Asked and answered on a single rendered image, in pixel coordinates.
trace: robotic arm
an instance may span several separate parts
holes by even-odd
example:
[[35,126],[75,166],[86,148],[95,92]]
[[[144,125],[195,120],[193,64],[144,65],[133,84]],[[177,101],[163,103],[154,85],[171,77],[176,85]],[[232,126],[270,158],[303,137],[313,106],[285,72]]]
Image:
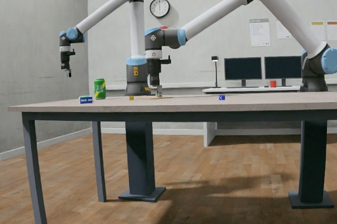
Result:
[[131,58],[126,60],[127,88],[125,94],[150,95],[151,91],[147,84],[146,59],[144,57],[144,0],[110,0],[97,9],[83,21],[60,33],[61,69],[65,76],[71,77],[70,56],[75,55],[71,51],[71,44],[84,43],[85,33],[103,20],[107,15],[114,12],[124,3],[130,2],[130,25],[131,25]]
[[[223,0],[178,30],[149,28],[145,31],[145,58],[150,85],[159,85],[162,46],[179,48],[195,35],[221,18],[253,0]],[[302,84],[300,91],[327,91],[324,75],[337,72],[337,49],[319,41],[311,29],[285,0],[260,0],[289,30],[305,49],[302,52]]]

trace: white wall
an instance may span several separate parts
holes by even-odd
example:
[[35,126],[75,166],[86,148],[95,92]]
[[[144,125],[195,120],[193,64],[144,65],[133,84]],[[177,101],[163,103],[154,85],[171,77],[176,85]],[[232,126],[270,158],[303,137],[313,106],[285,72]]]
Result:
[[[92,13],[107,1],[88,0],[88,13]],[[181,27],[222,0],[168,0],[171,4],[171,11],[162,19],[156,19],[150,13],[151,1],[145,0],[145,28]],[[287,1],[308,25],[310,21],[337,19],[335,0]],[[269,18],[271,47],[251,47],[249,20],[255,18]],[[125,85],[125,59],[131,54],[129,21],[129,8],[125,4],[89,31],[88,61],[91,92],[93,92],[92,83],[95,77],[104,77],[107,85]],[[337,47],[336,41],[328,42],[330,46]],[[239,81],[224,81],[223,58],[300,55],[301,51],[301,46],[294,38],[277,39],[276,18],[261,2],[256,0],[209,27],[190,40],[186,46],[177,50],[163,48],[163,57],[167,58],[171,55],[172,64],[162,67],[161,83],[214,82],[214,63],[211,62],[211,56],[218,55],[220,58],[219,86],[236,86],[240,84]],[[300,79],[287,80],[287,84],[291,85],[299,85],[300,82]],[[248,85],[268,83],[269,80],[247,81]],[[181,94],[186,93],[188,90],[181,90]],[[123,124],[103,123],[102,126],[120,128]],[[154,128],[201,129],[202,124],[155,124]]]
[[[87,45],[73,46],[73,78],[64,78],[59,33],[87,16],[87,0],[1,0],[0,153],[23,146],[20,113],[7,107],[88,94]],[[38,142],[90,123],[38,121]]]

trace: table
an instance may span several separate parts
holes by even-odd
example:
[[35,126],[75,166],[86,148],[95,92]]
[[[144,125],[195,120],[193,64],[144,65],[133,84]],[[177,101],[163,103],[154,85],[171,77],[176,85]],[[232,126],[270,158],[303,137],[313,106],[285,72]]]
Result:
[[290,93],[299,91],[299,86],[277,86],[277,87],[220,87],[220,88],[207,88],[202,92],[205,94],[249,94],[249,93]]
[[9,107],[22,113],[29,187],[36,223],[47,223],[39,173],[35,120],[91,121],[98,200],[106,201],[101,121],[125,121],[129,189],[119,198],[155,202],[164,187],[155,186],[152,122],[302,121],[298,191],[293,208],[333,208],[324,187],[327,120],[337,119],[337,96],[324,93],[228,94],[108,97],[92,104],[77,99]]

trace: poster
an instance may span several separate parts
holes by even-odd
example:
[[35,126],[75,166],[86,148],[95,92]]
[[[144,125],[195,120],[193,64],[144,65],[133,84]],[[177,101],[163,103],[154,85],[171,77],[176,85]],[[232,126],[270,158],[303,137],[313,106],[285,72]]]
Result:
[[325,41],[325,28],[323,21],[313,21],[311,22],[311,30],[314,31],[315,36],[321,40]]
[[249,22],[252,47],[270,46],[269,19],[251,19]]
[[337,40],[337,21],[328,21],[326,26],[328,40]]
[[283,26],[283,24],[276,19],[276,30],[278,39],[290,39],[290,32]]

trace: red cup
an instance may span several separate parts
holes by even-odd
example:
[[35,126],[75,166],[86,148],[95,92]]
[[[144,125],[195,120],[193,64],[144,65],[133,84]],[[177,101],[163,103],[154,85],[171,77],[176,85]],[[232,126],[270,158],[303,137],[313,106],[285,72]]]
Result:
[[270,81],[270,87],[276,87],[276,80]]

